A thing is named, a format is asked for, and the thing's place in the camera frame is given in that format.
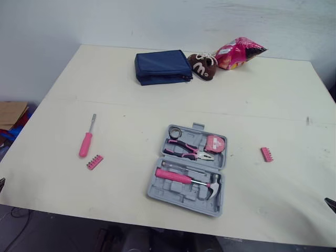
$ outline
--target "pliers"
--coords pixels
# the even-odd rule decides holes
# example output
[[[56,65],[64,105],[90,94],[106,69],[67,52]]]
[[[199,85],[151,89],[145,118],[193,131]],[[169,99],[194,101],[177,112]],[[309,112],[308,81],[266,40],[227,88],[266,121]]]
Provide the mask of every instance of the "pliers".
[[[181,146],[181,147],[185,148],[189,153],[178,153],[178,152],[174,152],[174,151],[169,150],[169,149],[164,149],[163,153],[170,154],[170,155],[173,155],[173,156],[178,156],[180,158],[185,157],[185,158],[190,159],[190,160],[197,160],[197,159],[215,160],[215,158],[212,155],[210,155],[206,152],[203,152],[203,151],[198,151],[197,147],[192,146],[190,144],[187,144],[183,141],[169,139],[168,143]]]

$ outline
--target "pink hammer handle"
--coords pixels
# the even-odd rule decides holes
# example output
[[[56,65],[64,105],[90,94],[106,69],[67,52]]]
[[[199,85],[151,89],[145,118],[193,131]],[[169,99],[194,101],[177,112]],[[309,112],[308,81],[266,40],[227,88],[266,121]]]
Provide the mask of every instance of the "pink hammer handle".
[[[89,152],[91,138],[92,134],[90,132],[85,133],[85,138],[83,139],[82,146],[80,147],[79,150],[79,155],[83,158],[87,156]]]
[[[164,178],[167,180],[181,182],[183,184],[191,184],[191,177],[181,175],[175,172],[164,171],[162,169],[156,169],[155,176]]]

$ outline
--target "blue pouch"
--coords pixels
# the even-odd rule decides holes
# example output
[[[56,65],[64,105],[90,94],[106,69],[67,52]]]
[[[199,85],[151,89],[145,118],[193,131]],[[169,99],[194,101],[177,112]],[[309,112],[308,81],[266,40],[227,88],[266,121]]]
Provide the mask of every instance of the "blue pouch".
[[[136,78],[141,85],[177,83],[193,78],[191,66],[181,50],[135,56]]]

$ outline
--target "claw hammer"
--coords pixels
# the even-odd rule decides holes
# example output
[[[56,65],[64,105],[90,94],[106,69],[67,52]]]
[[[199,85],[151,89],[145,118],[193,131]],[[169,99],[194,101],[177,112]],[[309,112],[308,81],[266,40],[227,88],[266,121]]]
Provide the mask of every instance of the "claw hammer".
[[[178,173],[175,173],[175,172],[165,171],[165,170],[160,169],[160,168],[156,169],[155,176],[160,177],[162,179],[164,178],[164,179],[167,179],[167,180],[181,182],[183,184],[195,183],[195,184],[199,184],[199,185],[205,185],[206,187],[208,187],[209,189],[212,190],[212,193],[211,193],[210,197],[208,198],[208,200],[210,200],[212,197],[214,197],[217,194],[218,189],[219,189],[218,174],[214,174],[214,176],[213,176],[214,182],[212,184],[211,183],[203,183],[201,181],[193,180],[191,177],[188,177],[186,175],[178,174]]]

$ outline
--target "snack bag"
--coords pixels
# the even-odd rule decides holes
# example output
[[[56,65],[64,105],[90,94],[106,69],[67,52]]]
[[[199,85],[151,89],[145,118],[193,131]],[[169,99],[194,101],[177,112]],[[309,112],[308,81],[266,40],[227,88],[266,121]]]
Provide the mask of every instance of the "snack bag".
[[[220,68],[231,70],[253,59],[267,49],[245,37],[239,37],[222,46],[216,53]]]

